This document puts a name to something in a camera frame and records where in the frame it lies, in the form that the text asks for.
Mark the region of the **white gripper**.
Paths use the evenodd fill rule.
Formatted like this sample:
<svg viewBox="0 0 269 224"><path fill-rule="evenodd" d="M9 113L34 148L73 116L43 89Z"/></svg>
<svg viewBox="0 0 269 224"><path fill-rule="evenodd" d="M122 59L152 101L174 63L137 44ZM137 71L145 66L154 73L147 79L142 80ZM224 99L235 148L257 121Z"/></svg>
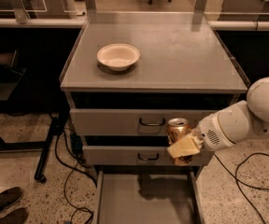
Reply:
<svg viewBox="0 0 269 224"><path fill-rule="evenodd" d="M234 146L219 126L217 113L203 118L196 126L196 133L198 136L188 133L172 144L167 149L170 156L175 159L196 155L202 146L213 151Z"/></svg>

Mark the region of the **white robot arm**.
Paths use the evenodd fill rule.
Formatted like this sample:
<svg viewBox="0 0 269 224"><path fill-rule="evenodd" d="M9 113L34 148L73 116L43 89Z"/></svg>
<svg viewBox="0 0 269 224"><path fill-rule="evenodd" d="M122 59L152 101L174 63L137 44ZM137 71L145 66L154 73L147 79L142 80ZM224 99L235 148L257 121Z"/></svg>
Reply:
<svg viewBox="0 0 269 224"><path fill-rule="evenodd" d="M199 121L168 149L175 159L196 155L202 147L217 151L248 139L269 137L269 77L257 80L247 100L237 102Z"/></svg>

